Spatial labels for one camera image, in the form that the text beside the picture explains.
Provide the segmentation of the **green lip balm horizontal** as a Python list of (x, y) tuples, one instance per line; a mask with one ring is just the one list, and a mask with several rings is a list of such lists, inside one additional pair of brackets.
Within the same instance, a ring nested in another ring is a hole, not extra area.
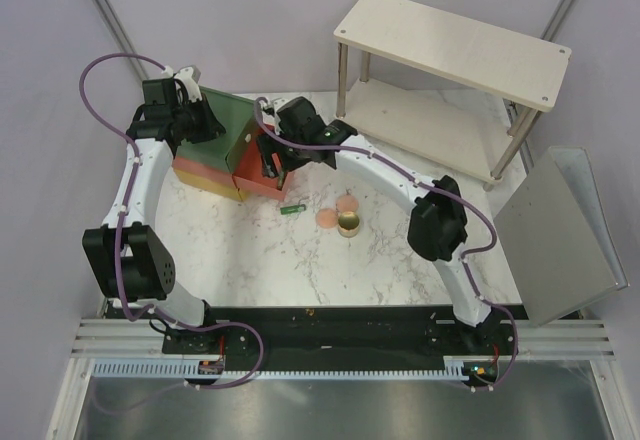
[(280, 214), (283, 216), (302, 213), (306, 210), (304, 204), (288, 205), (280, 208)]

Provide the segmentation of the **green top drawer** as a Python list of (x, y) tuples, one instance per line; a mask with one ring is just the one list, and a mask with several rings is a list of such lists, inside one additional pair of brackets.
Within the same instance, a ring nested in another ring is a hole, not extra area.
[(227, 155), (229, 172), (234, 173), (248, 150), (258, 125), (254, 118), (254, 102), (244, 99), (233, 104), (232, 109), (233, 135), (230, 151)]

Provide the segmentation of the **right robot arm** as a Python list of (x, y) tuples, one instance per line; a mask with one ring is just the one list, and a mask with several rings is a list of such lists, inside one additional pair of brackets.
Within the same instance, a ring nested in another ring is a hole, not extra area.
[(324, 164), (393, 200), (409, 217), (409, 246), (435, 266), (446, 287), (460, 346), (477, 354), (493, 343), (498, 318), (474, 278), (466, 246), (467, 214), (477, 209), (452, 177), (434, 179), (396, 163), (344, 121), (325, 123), (305, 97), (280, 108), (260, 97), (254, 118), (263, 130), (256, 142), (264, 176), (282, 180), (309, 163)]

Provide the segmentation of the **yellow bottom drawer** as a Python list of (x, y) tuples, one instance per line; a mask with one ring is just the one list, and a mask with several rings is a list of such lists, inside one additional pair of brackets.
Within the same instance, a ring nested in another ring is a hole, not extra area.
[(238, 189), (237, 193), (238, 193), (238, 200), (241, 203), (245, 203), (248, 200), (248, 198), (250, 197), (250, 193), (247, 190), (244, 190), (244, 189)]

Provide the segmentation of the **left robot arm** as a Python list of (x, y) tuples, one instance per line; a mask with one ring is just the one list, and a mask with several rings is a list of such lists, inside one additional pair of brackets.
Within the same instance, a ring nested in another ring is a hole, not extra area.
[(134, 322), (154, 314), (185, 330), (185, 342), (208, 353), (219, 329), (206, 318), (208, 304), (176, 279), (174, 259), (154, 230), (164, 179), (183, 142), (218, 139), (226, 129), (199, 86), (194, 66), (161, 69), (142, 83), (143, 102), (130, 126), (108, 128), (126, 143), (123, 176), (107, 215), (84, 232), (82, 246), (103, 296), (119, 302)]

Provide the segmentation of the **orange drawer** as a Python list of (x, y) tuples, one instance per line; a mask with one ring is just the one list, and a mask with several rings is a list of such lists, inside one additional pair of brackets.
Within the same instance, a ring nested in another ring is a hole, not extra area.
[(262, 174), (262, 160), (256, 143), (258, 136), (257, 132), (252, 135), (232, 178), (235, 186), (240, 190), (282, 202), (286, 198), (293, 177), (288, 177), (279, 189), (277, 179), (268, 178)]

